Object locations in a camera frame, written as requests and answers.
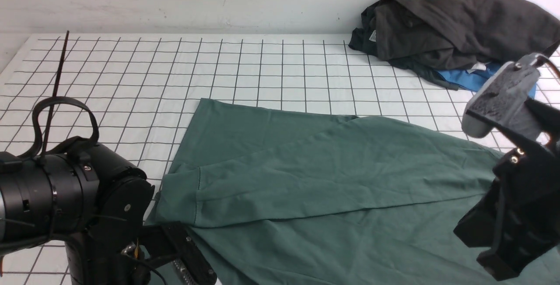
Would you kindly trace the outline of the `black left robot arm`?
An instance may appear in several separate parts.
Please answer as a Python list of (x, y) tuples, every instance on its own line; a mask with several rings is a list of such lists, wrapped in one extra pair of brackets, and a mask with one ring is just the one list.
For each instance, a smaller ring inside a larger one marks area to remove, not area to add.
[(114, 151), (73, 137), (46, 155), (1, 153), (1, 256), (66, 247), (74, 285), (147, 285), (174, 264), (183, 285), (216, 271), (180, 222), (144, 225), (155, 187)]

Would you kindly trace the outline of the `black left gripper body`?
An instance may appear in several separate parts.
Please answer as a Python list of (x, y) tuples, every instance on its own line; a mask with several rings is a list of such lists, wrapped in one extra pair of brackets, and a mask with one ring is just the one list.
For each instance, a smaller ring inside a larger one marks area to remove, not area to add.
[(217, 274), (179, 222), (142, 227), (122, 252), (126, 285), (215, 285)]

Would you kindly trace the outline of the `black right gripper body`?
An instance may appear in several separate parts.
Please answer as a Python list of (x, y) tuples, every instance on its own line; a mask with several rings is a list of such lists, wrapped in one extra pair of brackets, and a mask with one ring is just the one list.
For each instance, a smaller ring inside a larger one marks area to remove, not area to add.
[(467, 247), (486, 248), (476, 260), (496, 281), (516, 278), (559, 245), (559, 110), (534, 99), (478, 100), (465, 116), (515, 148), (493, 167), (489, 191), (454, 234)]

